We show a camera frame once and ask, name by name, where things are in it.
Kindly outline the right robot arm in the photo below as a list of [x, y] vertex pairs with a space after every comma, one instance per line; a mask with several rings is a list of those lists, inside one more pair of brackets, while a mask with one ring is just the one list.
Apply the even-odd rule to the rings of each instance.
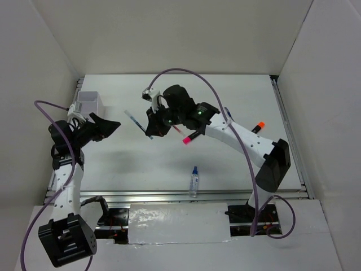
[[254, 174], [246, 215], [252, 221], [265, 216], [264, 204], [276, 193], [291, 166], [289, 145], [285, 140], [275, 142], [263, 138], [227, 120], [211, 104], [195, 103], [180, 85], [173, 85], [164, 92], [146, 89], [142, 98], [151, 103], [146, 112], [146, 135], [163, 137], [172, 126], [184, 125], [189, 130], [225, 143], [257, 166], [259, 170]]

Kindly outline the blue gel pen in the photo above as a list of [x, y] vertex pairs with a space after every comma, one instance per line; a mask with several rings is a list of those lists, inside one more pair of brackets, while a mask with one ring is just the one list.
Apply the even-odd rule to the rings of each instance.
[[139, 122], [128, 110], [124, 110], [124, 113], [132, 120], [132, 122], [133, 122], [143, 133], [146, 133], [146, 129], [140, 124], [140, 122]]

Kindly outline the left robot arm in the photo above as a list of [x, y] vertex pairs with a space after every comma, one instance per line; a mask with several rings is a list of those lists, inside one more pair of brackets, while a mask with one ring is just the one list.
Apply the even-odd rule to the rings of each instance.
[[91, 113], [89, 120], [76, 120], [74, 124], [59, 120], [49, 126], [54, 141], [51, 156], [56, 193], [51, 218], [39, 227], [38, 237], [56, 268], [90, 257], [97, 251], [94, 231], [80, 212], [85, 163], [82, 148], [91, 141], [108, 138], [120, 125]]

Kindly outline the red gel pen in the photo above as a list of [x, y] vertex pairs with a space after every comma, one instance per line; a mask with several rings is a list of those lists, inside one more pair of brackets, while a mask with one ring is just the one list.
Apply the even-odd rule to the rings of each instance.
[[180, 135], [182, 135], [183, 137], [186, 136], [186, 135], [185, 135], [179, 128], [177, 128], [176, 126], [173, 126], [173, 128], [174, 128]]

